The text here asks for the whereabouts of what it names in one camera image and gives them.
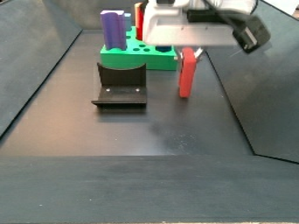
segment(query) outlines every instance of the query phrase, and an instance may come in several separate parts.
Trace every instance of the gray wall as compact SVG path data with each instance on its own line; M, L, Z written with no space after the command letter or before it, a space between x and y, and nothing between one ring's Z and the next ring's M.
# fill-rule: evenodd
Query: gray wall
M134 19L134 3L141 0L52 0L72 16L84 30L101 28L98 13L102 10L122 10L132 13Z
M50 0L0 4L0 136L80 31Z
M208 54L255 153L299 163L299 21L263 2L256 14L268 44L249 55L237 47Z

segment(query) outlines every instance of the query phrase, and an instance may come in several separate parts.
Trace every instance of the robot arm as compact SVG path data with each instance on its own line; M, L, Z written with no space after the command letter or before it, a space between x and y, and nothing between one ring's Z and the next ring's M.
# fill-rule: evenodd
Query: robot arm
M268 40L256 0L148 0L144 42L156 46L233 46L245 53Z

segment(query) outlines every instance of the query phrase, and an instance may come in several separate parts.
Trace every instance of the purple peg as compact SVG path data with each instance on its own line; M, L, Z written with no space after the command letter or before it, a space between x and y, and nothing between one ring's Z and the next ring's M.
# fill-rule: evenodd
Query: purple peg
M122 10L102 10L100 12L101 27L106 49L126 49L125 12Z

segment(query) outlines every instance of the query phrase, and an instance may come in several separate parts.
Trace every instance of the green peg board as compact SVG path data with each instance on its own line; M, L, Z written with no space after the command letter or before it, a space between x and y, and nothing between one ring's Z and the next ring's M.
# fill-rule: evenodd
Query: green peg board
M136 28L125 33L126 49L118 48L106 50L102 46L100 50L101 64L105 67L128 69L138 67L145 63L150 70L176 70L177 61L173 48L169 52L157 52L153 45L146 45L136 39Z

